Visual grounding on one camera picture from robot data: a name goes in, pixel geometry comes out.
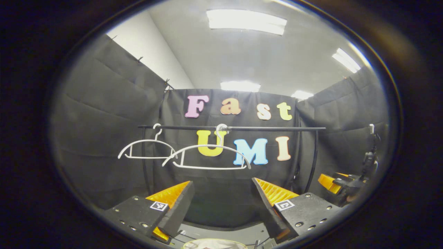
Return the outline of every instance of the white hanger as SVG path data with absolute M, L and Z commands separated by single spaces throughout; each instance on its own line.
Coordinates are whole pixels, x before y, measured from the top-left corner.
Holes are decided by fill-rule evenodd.
M 159 125 L 160 125 L 160 124 L 155 124 L 152 128 L 155 129 L 155 128 L 156 128 L 157 126 L 159 126 Z M 134 158 L 134 159 L 165 159 L 165 158 L 169 158 L 169 157 L 167 157 L 167 156 L 158 156 L 158 157 L 132 156 L 132 146 L 133 146 L 134 144 L 142 143 L 142 142 L 154 142 L 154 143 L 164 144 L 164 145 L 167 145 L 169 148 L 171 148 L 171 155 L 172 155 L 172 153 L 175 153 L 175 150 L 174 150 L 174 148 L 173 148 L 172 146 L 170 146 L 169 144 L 167 144 L 167 143 L 165 143 L 165 142 L 162 142 L 162 141 L 158 141 L 158 140 L 157 140 L 157 137 L 162 133 L 162 131 L 163 131 L 163 129 L 160 129 L 160 132 L 157 133 L 157 134 L 155 135 L 155 139 L 138 140 L 138 141 L 135 141 L 135 142 L 132 142 L 132 143 L 126 145 L 126 147 L 124 147 L 124 148 L 120 151 L 120 154 L 118 154 L 118 159 L 120 159 L 120 157 L 121 157 L 121 155 L 123 154 L 123 152 L 124 152 L 125 150 L 127 150 L 129 147 L 130 147 L 130 149 L 129 149 L 129 155 L 125 154 L 125 156 L 126 156 L 127 158 Z
M 215 133 L 217 134 L 218 138 L 220 138 L 220 143 L 222 143 L 222 141 L 223 141 L 223 137 L 221 137 L 220 134 L 218 133 L 218 131 L 219 131 L 219 129 L 220 129 L 221 127 L 226 128 L 227 125 L 225 125 L 225 124 L 219 124 L 219 125 L 217 126 L 217 128 L 215 129 Z M 189 149 L 193 149 L 193 148 L 198 148 L 198 147 L 216 147 L 216 148 L 224 148 L 224 149 L 227 149 L 227 150 L 230 150 L 230 151 L 236 152 L 236 153 L 240 154 L 240 155 L 243 157 L 243 160 L 242 160 L 242 162 L 241 162 L 241 167 L 214 168 L 214 167 L 200 167 L 200 166 L 187 166 L 187 165 L 183 165 L 183 162 L 184 162 L 184 160 L 185 160 L 185 151 L 186 151 L 186 150 L 189 150 Z M 180 168 L 188 168 L 188 169 L 207 169 L 207 170 L 236 170 L 236 169 L 244 169 L 244 168 L 246 168 L 246 165 L 245 165 L 245 161 L 246 161 L 246 164 L 247 164 L 247 166 L 248 166 L 248 169 L 251 169 L 251 164 L 249 164 L 249 161 L 248 161 L 248 159 L 245 157 L 245 155 L 243 155 L 243 154 L 240 153 L 238 150 L 235 150 L 235 149 L 233 149 L 233 148 L 229 148 L 229 147 L 226 147 L 226 146 L 223 146 L 223 145 L 216 145 L 216 144 L 197 144 L 197 145 L 191 145 L 191 146 L 185 147 L 185 148 L 183 148 L 183 149 L 181 149 L 181 150 L 178 150 L 178 151 L 175 152 L 174 154 L 171 154 L 168 158 L 166 158 L 166 160 L 164 160 L 163 163 L 162 163 L 162 167 L 164 167 L 164 166 L 166 165 L 166 163 L 167 163 L 170 159 L 172 159 L 174 156 L 177 158 L 177 155 L 178 155 L 179 153 L 182 154 L 182 159 L 181 159 L 180 164 L 177 164 L 176 162 L 172 162 L 172 163 L 173 163 L 175 166 L 180 167 Z

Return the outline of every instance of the white wall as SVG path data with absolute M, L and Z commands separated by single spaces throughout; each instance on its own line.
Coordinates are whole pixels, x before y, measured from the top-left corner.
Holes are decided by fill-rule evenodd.
M 175 89 L 195 88 L 169 45 L 145 10 L 108 31 L 109 37 Z

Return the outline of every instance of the yellow letter u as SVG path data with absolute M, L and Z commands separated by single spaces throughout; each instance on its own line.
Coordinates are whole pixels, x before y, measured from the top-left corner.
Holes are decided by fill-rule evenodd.
M 218 133 L 221 136 L 221 141 L 220 141 L 220 138 L 217 137 L 217 145 L 223 145 L 223 140 L 225 138 L 226 132 L 219 131 Z M 211 135 L 211 131 L 206 131 L 206 130 L 197 131 L 198 144 L 208 144 L 209 135 Z M 198 151 L 205 156 L 218 156 L 223 151 L 223 148 L 210 149 L 208 147 L 199 147 Z

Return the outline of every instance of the hanger hook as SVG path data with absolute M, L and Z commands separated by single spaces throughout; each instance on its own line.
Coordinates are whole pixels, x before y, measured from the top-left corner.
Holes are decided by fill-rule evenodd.
M 155 129 L 157 126 L 162 126 L 161 124 L 157 123 L 152 128 Z M 159 133 L 155 135 L 155 140 L 157 140 L 157 137 L 162 133 L 163 129 L 160 129 Z
M 223 138 L 220 136 L 220 134 L 218 133 L 220 131 L 220 128 L 228 128 L 227 125 L 225 124 L 219 124 L 217 125 L 217 127 L 215 128 L 215 134 L 218 136 L 218 138 L 220 139 L 220 141 L 223 141 Z

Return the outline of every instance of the black fabric backdrop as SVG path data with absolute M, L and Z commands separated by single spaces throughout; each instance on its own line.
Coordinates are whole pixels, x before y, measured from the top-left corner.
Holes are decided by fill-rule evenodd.
M 117 156 L 141 139 L 137 125 L 156 123 L 164 81 L 104 35 L 78 58 L 61 87 L 52 135 L 75 187 L 103 209 L 145 192 L 141 160 Z M 134 145 L 134 154 L 140 151 Z
M 389 132 L 388 105 L 382 84 L 367 67 L 297 104 L 301 126 L 326 127 L 319 132 L 317 167 L 310 192 L 332 201 L 333 196 L 317 179 L 321 173 L 361 174 L 366 152 L 373 145 L 369 124 L 381 141 L 377 144 L 379 168 L 384 164 Z M 299 172 L 294 184 L 295 192 L 302 191 L 311 171 L 314 136 L 302 132 L 300 139 Z
M 98 39 L 82 54 L 72 70 L 62 79 L 62 94 L 55 102 L 51 117 L 52 136 L 63 169 L 75 187 L 86 193 L 103 209 L 108 209 L 133 194 L 147 194 L 142 161 L 117 159 L 120 150 L 140 140 L 137 125 L 203 125 L 264 127 L 326 127 L 320 132 L 317 168 L 311 184 L 313 192 L 327 200 L 331 195 L 317 182 L 321 173 L 333 171 L 359 174 L 364 153 L 371 148 L 369 124 L 375 124 L 381 137 L 378 155 L 383 167 L 389 129 L 389 113 L 378 79 L 366 67 L 341 82 L 317 93 L 306 101 L 268 93 L 246 93 L 218 89 L 184 89 L 164 92 L 166 84 L 108 36 Z M 189 95 L 208 95 L 198 118 L 186 118 Z M 222 101 L 236 98 L 241 112 L 223 115 Z M 292 120 L 280 117 L 276 107 L 286 102 L 291 106 Z M 272 117 L 257 117 L 256 106 L 268 104 Z M 152 129 L 146 138 L 154 138 Z M 278 161 L 275 138 L 288 136 L 291 159 Z M 236 148 L 233 141 L 245 139 L 253 146 L 258 138 L 268 140 L 268 164 L 252 169 L 209 171 L 183 169 L 161 160 L 146 160 L 149 185 L 155 192 L 192 180 L 195 196 L 185 220 L 194 224 L 234 228 L 258 221 L 251 200 L 251 178 L 258 177 L 282 187 L 296 175 L 292 190 L 302 193 L 311 170 L 314 134 L 312 132 L 231 132 L 225 146 Z M 163 130 L 160 140 L 176 150 L 197 144 L 196 131 Z M 216 143 L 212 133 L 209 143 Z M 134 146 L 134 155 L 140 152 Z M 146 155 L 167 156 L 166 146 L 146 144 Z M 202 167 L 234 167 L 235 153 L 224 150 L 216 157 L 206 157 L 192 149 L 186 152 L 186 165 Z
M 184 114 L 188 110 L 189 95 L 208 95 L 209 102 L 197 118 L 187 118 Z M 224 115 L 220 112 L 222 101 L 227 98 L 239 101 L 239 114 Z M 281 102 L 291 106 L 288 111 L 292 115 L 289 121 L 280 117 L 276 107 Z M 261 120 L 257 116 L 257 105 L 267 104 L 270 107 L 271 119 Z M 162 125 L 203 125 L 217 126 L 263 126 L 263 127 L 293 127 L 297 124 L 295 99 L 269 93 L 247 93 L 225 91 L 221 89 L 184 89 L 167 91 L 160 111 L 159 122 Z M 169 143 L 176 150 L 197 144 L 197 131 L 163 130 L 159 139 Z M 216 227 L 237 227 L 257 220 L 257 214 L 251 196 L 251 178 L 258 177 L 279 186 L 285 185 L 288 175 L 293 171 L 295 155 L 291 153 L 295 148 L 295 132 L 230 132 L 225 136 L 224 145 L 236 148 L 233 143 L 236 139 L 245 139 L 250 147 L 258 138 L 268 140 L 266 144 L 267 164 L 255 165 L 251 162 L 251 170 L 195 170 L 175 167 L 171 161 L 161 167 L 161 160 L 155 161 L 154 185 L 155 191 L 166 187 L 192 180 L 195 184 L 195 195 L 187 212 L 185 220 L 188 222 Z M 288 149 L 291 159 L 278 161 L 279 154 L 276 137 L 288 136 Z M 216 143 L 216 136 L 211 133 L 209 143 Z M 169 155 L 169 149 L 164 145 L 155 147 L 156 154 Z M 216 157 L 200 154 L 197 148 L 186 151 L 185 165 L 201 167 L 239 167 L 233 165 L 236 154 L 223 150 Z

